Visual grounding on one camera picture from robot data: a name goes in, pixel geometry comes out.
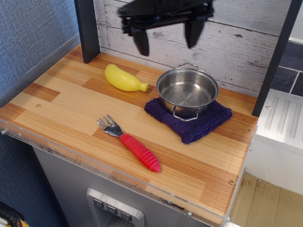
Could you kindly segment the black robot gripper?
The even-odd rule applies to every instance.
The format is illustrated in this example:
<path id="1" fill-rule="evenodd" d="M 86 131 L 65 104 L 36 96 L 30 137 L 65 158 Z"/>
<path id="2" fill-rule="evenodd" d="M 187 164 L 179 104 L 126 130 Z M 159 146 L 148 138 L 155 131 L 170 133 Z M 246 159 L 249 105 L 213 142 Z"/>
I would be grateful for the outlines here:
<path id="1" fill-rule="evenodd" d="M 149 56 L 146 30 L 185 24 L 188 48 L 196 45 L 204 23 L 214 14 L 211 0 L 133 0 L 118 9 L 125 33 L 133 36 L 143 56 Z"/>

